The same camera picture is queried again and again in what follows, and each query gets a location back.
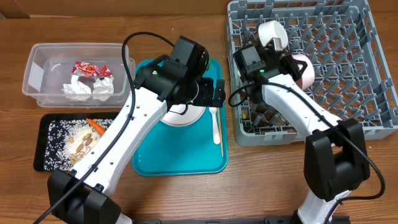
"wooden table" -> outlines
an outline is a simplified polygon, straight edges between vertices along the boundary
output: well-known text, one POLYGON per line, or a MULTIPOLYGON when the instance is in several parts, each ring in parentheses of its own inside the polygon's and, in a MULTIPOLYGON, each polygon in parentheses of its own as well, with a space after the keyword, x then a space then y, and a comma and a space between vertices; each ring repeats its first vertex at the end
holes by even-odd
MULTIPOLYGON (((398 86, 398 13, 375 13, 384 53, 398 86)), ((229 70, 225 51, 225 16, 101 17, 19 19, 0 21, 0 223, 32 223, 49 207, 49 173, 32 163, 39 122, 47 113, 82 112, 47 109, 21 92, 29 52, 45 42, 122 42, 130 33, 151 31, 175 42, 180 35, 204 45, 223 67, 227 96, 229 70)), ((130 56, 137 62, 169 53, 171 48, 152 37, 132 39, 130 56)), ((163 220, 263 218, 290 215, 308 191, 303 176, 304 144, 239 147, 228 119, 229 162, 219 174, 141 177, 127 166, 113 199, 134 218, 163 220)), ((385 196, 370 202, 346 202, 338 215, 353 223, 398 223, 398 133, 367 142, 371 159, 387 182, 385 196)), ((375 173, 353 195, 378 192, 375 173)), ((59 223, 53 216, 44 223, 59 223)))

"white paper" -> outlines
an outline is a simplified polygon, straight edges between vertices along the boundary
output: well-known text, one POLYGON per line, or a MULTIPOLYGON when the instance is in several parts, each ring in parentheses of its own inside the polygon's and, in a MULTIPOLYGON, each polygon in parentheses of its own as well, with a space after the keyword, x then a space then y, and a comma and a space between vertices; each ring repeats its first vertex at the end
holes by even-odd
POLYGON ((90 96, 68 96, 68 94, 91 94, 91 88, 80 82, 78 75, 72 75, 70 84, 63 84, 63 92, 66 97, 76 101, 86 101, 90 96))
POLYGON ((93 99, 99 99, 101 101, 105 101, 109 98, 108 96, 96 96, 96 94, 107 94, 113 93, 113 76, 104 77, 104 79, 100 80, 99 78, 94 83, 94 90, 93 90, 93 99))
POLYGON ((35 88, 37 91, 40 91, 42 87, 43 74, 44 74, 43 68, 41 68, 40 66, 38 66, 36 63, 33 62, 27 83, 31 87, 35 88))

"red candy wrapper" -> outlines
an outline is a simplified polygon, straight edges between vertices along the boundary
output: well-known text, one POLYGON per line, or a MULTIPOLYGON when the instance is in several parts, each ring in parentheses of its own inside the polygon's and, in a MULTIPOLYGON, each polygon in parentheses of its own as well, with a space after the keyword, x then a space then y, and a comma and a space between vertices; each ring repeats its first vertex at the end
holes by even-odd
POLYGON ((111 71, 109 71, 106 65, 100 68, 92 63, 86 63, 81 61, 77 61, 75 63, 72 73, 74 75, 85 78, 103 78, 110 77, 112 75, 111 71))

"clear plastic bin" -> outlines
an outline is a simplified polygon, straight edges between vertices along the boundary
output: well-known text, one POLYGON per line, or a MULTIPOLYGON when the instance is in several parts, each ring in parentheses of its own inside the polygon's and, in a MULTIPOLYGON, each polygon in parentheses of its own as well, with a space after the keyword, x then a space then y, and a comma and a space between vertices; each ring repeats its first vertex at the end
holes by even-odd
MULTIPOLYGON (((35 44, 27 61, 22 92, 37 100, 43 107, 122 107, 130 92, 126 71, 121 58, 122 44, 112 43, 56 43, 35 44), (99 67, 106 65, 113 74, 114 93, 107 94, 68 94, 90 96, 85 101, 71 100, 63 92, 63 84, 70 84, 72 68, 76 61, 93 63, 99 67), (105 101, 93 96, 108 96, 105 101)), ((130 58, 131 75, 135 74, 135 63, 130 58)), ((80 78, 93 91, 94 80, 80 78)))

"white plate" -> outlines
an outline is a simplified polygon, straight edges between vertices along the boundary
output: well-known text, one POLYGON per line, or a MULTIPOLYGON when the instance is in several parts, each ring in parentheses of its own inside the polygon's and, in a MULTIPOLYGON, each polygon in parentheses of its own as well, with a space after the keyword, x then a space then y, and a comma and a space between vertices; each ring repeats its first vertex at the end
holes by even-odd
POLYGON ((173 105, 170 111, 161 119, 161 122, 168 124, 173 127, 184 127, 193 124, 199 118, 202 117, 206 108, 202 106, 192 106, 188 105, 188 110, 184 115, 179 115, 177 113, 183 113, 185 110, 185 105, 173 105))

